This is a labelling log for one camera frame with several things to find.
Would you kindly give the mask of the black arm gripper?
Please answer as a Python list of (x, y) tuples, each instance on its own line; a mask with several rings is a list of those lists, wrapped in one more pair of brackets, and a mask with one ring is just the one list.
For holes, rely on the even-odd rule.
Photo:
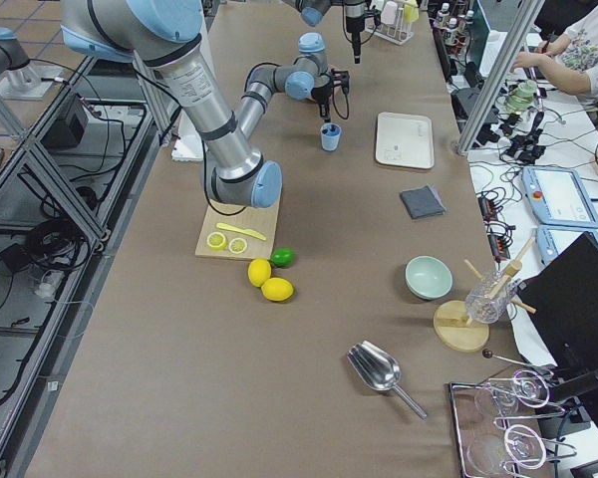
[[(339, 89), (345, 100), (346, 111), (341, 114), (335, 99), (335, 90)], [(323, 130), (328, 130), (330, 122), (330, 106), (334, 107), (335, 113), (340, 119), (347, 119), (350, 116), (350, 74), (348, 70), (330, 69), (320, 75), (315, 81), (315, 87), (311, 91), (311, 99), (318, 105), (319, 116), (324, 119)]]

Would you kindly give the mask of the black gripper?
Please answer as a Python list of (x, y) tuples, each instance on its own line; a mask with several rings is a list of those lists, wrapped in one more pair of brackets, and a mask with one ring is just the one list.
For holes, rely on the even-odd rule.
[(381, 22), (381, 11), (371, 1), (343, 1), (345, 31), (351, 35), (354, 64), (361, 63), (361, 32), (366, 28), (366, 20), (372, 19), (376, 25)]

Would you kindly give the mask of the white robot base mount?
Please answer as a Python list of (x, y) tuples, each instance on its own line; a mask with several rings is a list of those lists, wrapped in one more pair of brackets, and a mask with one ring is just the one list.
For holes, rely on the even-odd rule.
[(200, 162), (203, 160), (201, 139), (196, 132), (181, 135), (171, 152), (174, 161)]

